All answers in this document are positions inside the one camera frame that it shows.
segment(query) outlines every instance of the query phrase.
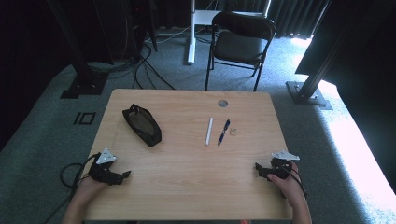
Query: white pen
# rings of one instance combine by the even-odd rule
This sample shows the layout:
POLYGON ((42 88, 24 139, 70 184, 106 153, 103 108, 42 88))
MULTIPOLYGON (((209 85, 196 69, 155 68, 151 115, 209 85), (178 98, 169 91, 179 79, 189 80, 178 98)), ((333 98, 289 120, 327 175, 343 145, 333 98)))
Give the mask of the white pen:
POLYGON ((206 134, 205 146, 209 146, 210 133, 212 132, 212 123, 213 123, 213 118, 210 118, 209 119, 209 125, 207 126, 207 134, 206 134))

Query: wooden table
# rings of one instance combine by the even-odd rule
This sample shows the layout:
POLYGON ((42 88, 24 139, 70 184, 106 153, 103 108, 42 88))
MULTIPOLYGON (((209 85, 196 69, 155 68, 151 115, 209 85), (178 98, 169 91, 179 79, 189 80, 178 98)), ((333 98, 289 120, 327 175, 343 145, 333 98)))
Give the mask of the wooden table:
POLYGON ((106 147, 118 157, 110 170, 132 174, 92 202, 87 220, 291 219, 279 189, 254 167, 270 167, 271 153, 287 150, 268 93, 114 90, 91 155, 106 147), (149 110, 162 129, 155 147, 126 123, 121 111, 131 104, 149 110), (227 119, 237 134, 227 132, 218 147, 227 119))

